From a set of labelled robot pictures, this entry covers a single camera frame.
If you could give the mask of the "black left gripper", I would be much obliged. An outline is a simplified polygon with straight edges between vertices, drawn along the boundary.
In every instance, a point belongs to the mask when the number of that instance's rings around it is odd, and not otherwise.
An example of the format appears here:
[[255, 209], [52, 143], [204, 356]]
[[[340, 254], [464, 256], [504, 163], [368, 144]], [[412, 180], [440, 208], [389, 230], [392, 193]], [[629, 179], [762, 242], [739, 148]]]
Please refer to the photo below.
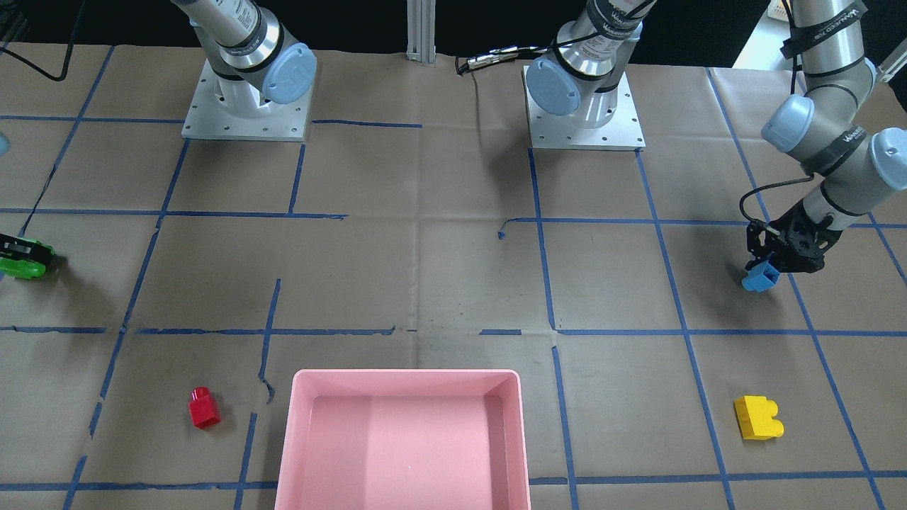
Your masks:
[[779, 278], [781, 273], [814, 273], [825, 268], [826, 252], [835, 245], [833, 217], [820, 222], [806, 214], [802, 203], [791, 207], [774, 222], [751, 217], [746, 228], [749, 259], [747, 272], [761, 262], [763, 278]]

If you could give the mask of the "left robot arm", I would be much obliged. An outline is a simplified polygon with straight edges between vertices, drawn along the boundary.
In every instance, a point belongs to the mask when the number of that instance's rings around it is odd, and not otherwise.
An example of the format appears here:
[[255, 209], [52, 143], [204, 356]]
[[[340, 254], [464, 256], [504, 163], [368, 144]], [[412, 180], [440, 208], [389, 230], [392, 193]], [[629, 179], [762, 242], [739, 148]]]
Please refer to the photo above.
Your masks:
[[762, 127], [762, 138], [800, 163], [810, 193], [773, 222], [746, 229], [751, 261], [742, 284], [763, 291], [782, 273], [813, 273], [843, 230], [906, 187], [905, 130], [869, 135], [855, 123], [876, 84], [865, 57], [862, 1], [791, 1], [787, 59], [800, 58], [806, 90], [792, 94]]

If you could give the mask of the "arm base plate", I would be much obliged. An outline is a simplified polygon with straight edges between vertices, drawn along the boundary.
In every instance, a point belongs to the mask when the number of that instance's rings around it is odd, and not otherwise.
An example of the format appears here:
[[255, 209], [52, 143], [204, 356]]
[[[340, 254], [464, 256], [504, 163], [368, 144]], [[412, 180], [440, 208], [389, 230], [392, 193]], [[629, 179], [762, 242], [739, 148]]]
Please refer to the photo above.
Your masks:
[[534, 149], [598, 149], [641, 151], [647, 146], [631, 85], [626, 75], [616, 89], [584, 100], [575, 112], [557, 116], [545, 112], [526, 94], [526, 112]]
[[246, 81], [231, 81], [204, 62], [181, 129], [185, 139], [304, 142], [314, 88], [288, 104], [267, 101]]

